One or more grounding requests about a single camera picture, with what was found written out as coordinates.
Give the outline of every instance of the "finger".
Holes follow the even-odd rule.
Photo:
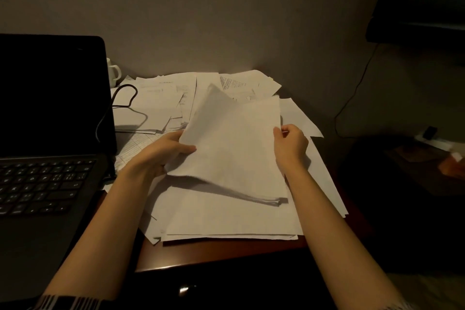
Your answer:
[[[182,143],[180,143],[178,146],[178,150],[180,153],[189,154],[195,152],[197,150],[197,147],[195,147],[194,145],[183,145]]]
[[[297,126],[295,126],[294,124],[283,125],[283,126],[281,126],[281,130],[282,131],[289,131],[289,132],[300,131],[300,129]]]
[[[275,140],[279,140],[283,138],[283,133],[277,126],[273,128],[273,135],[274,135]]]
[[[181,137],[183,132],[184,130],[169,132],[163,135],[162,138],[167,139],[167,140],[179,141],[179,138]]]

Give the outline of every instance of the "striped sleeve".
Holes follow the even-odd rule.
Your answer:
[[[108,310],[113,302],[82,296],[43,295],[33,310]]]

